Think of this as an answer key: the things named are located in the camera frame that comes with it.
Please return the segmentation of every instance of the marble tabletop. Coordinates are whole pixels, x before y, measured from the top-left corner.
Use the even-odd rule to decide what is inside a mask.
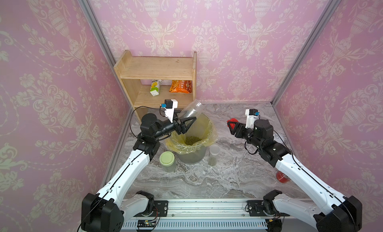
[[[221,148],[217,164],[208,165],[208,153],[204,159],[194,165],[176,161],[175,172],[167,173],[161,168],[159,156],[166,151],[162,143],[153,160],[147,165],[133,182],[126,198],[132,197],[137,191],[143,190],[159,198],[262,198],[271,190],[277,189],[294,198],[308,196],[292,181],[280,183],[275,174],[277,170],[265,162],[258,154],[250,155],[244,149],[244,140],[230,134],[226,121],[236,118],[246,122],[245,109],[255,108],[261,113],[261,119],[268,119],[274,129],[283,137],[285,134],[280,122],[269,103],[265,104],[206,104],[204,113],[215,124],[218,133],[216,144]],[[156,110],[150,112],[161,116]],[[132,130],[140,132],[139,124],[134,117]],[[124,152],[119,158],[119,169],[126,161],[135,143],[132,134],[127,138]]]

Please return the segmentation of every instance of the orange snack bag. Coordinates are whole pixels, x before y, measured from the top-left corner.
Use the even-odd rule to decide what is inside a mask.
[[[169,91],[178,93],[192,93],[192,81],[173,80]]]

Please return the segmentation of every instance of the green lid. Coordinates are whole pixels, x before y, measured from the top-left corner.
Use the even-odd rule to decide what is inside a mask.
[[[165,166],[171,166],[174,163],[175,157],[172,152],[164,152],[160,155],[160,163]]]

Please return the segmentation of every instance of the pink wallpaper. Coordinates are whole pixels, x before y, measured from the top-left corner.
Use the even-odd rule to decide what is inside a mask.
[[[342,0],[276,106],[303,161],[383,219],[383,0]]]
[[[77,0],[0,0],[0,231],[76,231],[127,109]]]
[[[271,101],[328,0],[89,0],[115,58],[198,52],[201,101]]]

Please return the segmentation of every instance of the plastic bottle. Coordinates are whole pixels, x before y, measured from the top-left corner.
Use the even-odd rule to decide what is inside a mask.
[[[220,148],[218,145],[212,145],[209,149],[209,160],[208,163],[210,166],[215,166],[217,164],[217,157],[219,154]]]
[[[204,109],[204,105],[199,102],[199,100],[193,100],[189,105],[187,105],[179,114],[178,118],[186,117],[198,117]]]
[[[160,163],[162,169],[166,172],[174,172],[176,163],[174,154],[170,151],[166,151],[160,155]]]

